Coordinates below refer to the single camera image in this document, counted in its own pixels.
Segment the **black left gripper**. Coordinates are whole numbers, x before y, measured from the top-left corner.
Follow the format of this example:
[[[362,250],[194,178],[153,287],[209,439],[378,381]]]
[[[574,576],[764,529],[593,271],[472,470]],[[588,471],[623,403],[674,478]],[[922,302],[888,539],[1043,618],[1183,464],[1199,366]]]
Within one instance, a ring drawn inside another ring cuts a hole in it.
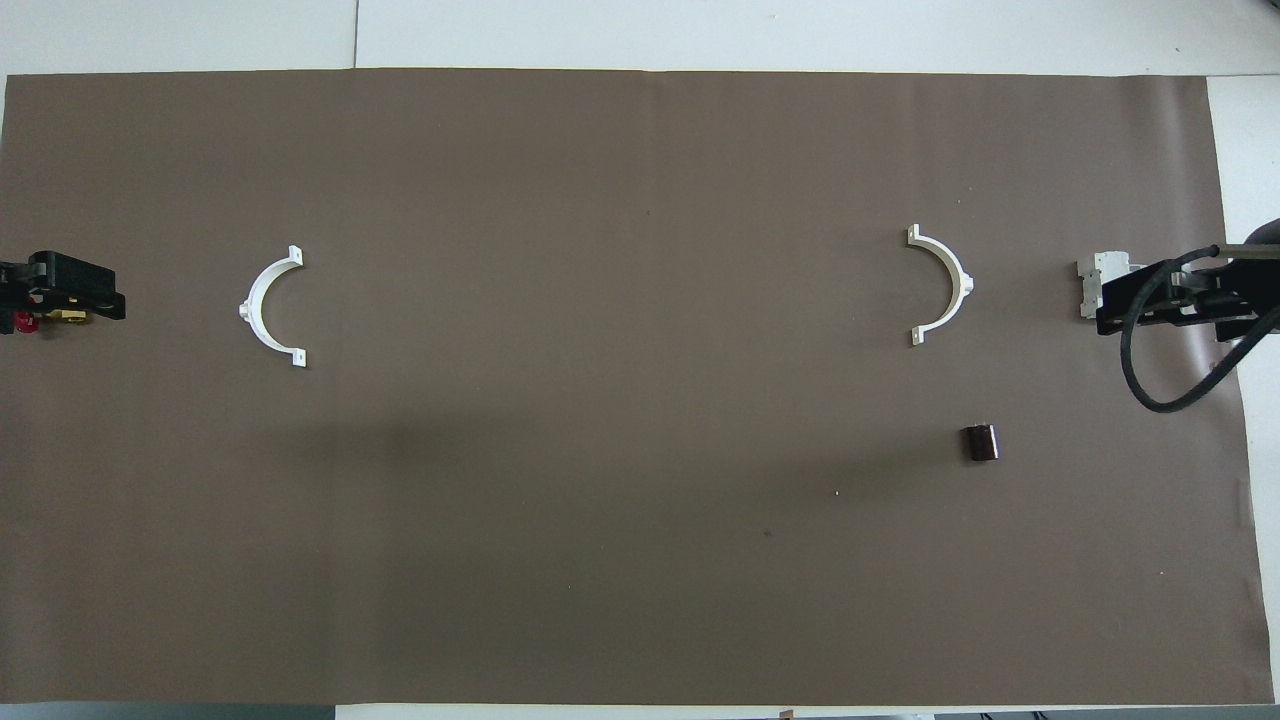
[[[60,322],[123,320],[125,296],[116,293],[115,272],[50,250],[1,268],[1,307],[22,313],[60,310]]]

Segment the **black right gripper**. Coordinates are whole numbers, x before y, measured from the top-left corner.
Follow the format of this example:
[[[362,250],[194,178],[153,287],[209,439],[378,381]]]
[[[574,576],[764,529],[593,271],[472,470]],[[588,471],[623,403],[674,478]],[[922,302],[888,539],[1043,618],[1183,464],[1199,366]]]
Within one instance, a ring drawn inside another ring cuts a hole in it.
[[[1101,286],[1102,304],[1097,309],[1097,334],[1121,332],[1132,315],[1132,307],[1148,281],[1155,281],[1152,291],[1139,305],[1135,325],[1175,324],[1215,325],[1219,342],[1244,340],[1252,331],[1262,334],[1277,332],[1277,318],[1267,319],[1277,310],[1279,260],[1276,255],[1231,255],[1228,264],[1199,270],[1175,273],[1171,290],[1166,263],[1140,266]]]

